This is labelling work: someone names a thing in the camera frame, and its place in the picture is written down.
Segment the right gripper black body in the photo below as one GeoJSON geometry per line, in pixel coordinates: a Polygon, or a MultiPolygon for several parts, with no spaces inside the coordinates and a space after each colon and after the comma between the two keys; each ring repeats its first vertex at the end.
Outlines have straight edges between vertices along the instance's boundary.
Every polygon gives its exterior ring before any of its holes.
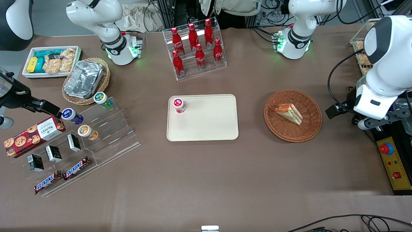
{"type": "Polygon", "coordinates": [[[11,74],[2,74],[1,88],[3,87],[5,90],[1,90],[1,107],[32,109],[31,90],[27,86],[14,79],[11,74]]]}

